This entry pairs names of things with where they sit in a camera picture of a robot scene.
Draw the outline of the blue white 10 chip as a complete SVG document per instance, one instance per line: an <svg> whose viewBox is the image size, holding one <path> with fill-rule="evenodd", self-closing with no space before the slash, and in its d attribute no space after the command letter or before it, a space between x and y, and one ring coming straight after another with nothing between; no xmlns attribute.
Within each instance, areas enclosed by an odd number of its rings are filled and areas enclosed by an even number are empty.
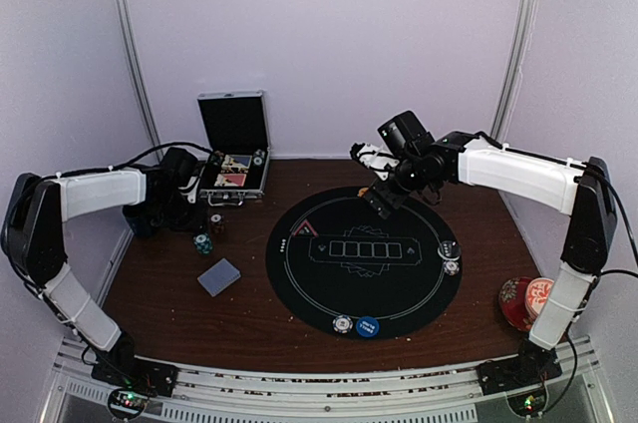
<svg viewBox="0 0 638 423"><path fill-rule="evenodd" d="M446 259L443 262L443 271L448 276L455 276L461 271L461 264L458 260Z"/></svg>
<svg viewBox="0 0 638 423"><path fill-rule="evenodd" d="M353 330L353 319L345 314L337 315L332 321L332 328L336 333L348 334Z"/></svg>

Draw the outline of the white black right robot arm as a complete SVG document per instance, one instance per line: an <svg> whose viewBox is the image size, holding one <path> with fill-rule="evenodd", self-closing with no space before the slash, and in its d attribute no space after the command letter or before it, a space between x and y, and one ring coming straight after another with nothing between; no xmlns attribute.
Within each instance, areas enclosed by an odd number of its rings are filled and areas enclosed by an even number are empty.
<svg viewBox="0 0 638 423"><path fill-rule="evenodd" d="M560 254L547 302L528 333L531 347L511 362L517 383L533 383L554 348L584 309L607 264L618 224L606 163L555 158L502 144L483 132L452 131L436 139L411 111L378 129L383 143L355 144L350 156L376 179L364 197L381 217L411 193L438 193L445 184L499 192L509 208L521 203L555 214L552 240Z"/></svg>

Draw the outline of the red triangular all-in marker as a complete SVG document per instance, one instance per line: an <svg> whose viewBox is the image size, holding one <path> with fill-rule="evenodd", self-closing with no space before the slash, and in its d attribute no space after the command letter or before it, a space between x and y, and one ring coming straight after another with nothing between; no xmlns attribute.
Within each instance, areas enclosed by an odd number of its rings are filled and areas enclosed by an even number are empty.
<svg viewBox="0 0 638 423"><path fill-rule="evenodd" d="M316 237L318 235L318 232L315 230L315 228L310 223L310 221L308 219L305 219L299 224L299 226L296 229L294 229L292 235Z"/></svg>

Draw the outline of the black white dealer button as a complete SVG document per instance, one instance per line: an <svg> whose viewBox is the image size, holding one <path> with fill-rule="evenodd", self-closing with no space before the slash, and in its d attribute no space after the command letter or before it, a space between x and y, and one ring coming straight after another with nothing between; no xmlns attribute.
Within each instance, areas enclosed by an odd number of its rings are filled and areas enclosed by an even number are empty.
<svg viewBox="0 0 638 423"><path fill-rule="evenodd" d="M457 261L461 255L461 247L454 240L444 240L439 243L438 255L445 261Z"/></svg>

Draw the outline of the brown 100 chip stack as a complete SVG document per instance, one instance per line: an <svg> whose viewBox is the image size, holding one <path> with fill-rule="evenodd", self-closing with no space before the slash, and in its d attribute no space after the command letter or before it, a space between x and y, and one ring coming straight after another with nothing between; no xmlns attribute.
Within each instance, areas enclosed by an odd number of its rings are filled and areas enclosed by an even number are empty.
<svg viewBox="0 0 638 423"><path fill-rule="evenodd" d="M221 234L225 231L225 220L222 214L214 213L209 218L210 230L213 234Z"/></svg>

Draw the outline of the green blue 50 chip stack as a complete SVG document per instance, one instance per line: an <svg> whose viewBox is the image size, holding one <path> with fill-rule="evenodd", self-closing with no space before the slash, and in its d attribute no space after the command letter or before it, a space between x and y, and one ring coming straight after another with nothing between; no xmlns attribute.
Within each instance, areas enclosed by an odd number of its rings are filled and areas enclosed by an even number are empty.
<svg viewBox="0 0 638 423"><path fill-rule="evenodd" d="M202 255L211 254L213 244L208 233L199 233L195 235L192 240L194 247L198 253Z"/></svg>

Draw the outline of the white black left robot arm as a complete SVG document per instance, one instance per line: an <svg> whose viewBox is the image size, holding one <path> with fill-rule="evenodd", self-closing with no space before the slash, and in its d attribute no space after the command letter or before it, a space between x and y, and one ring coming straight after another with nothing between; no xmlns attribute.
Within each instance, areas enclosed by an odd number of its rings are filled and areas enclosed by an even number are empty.
<svg viewBox="0 0 638 423"><path fill-rule="evenodd" d="M197 165L188 143L163 145L154 166L133 158L123 164L38 176L15 182L1 229L1 249L16 274L95 350L108 354L106 372L123 387L143 379L125 332L100 308L73 274L65 248L66 223L120 209L134 235L162 228L199 232L204 218L185 193Z"/></svg>

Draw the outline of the blue small blind button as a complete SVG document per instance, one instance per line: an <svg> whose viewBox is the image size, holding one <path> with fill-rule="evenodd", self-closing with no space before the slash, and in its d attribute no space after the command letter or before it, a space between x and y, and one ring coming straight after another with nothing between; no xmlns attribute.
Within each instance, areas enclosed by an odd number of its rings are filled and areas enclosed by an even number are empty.
<svg viewBox="0 0 638 423"><path fill-rule="evenodd" d="M356 332L363 338L374 338L380 331L379 321L372 316L362 316L355 325Z"/></svg>

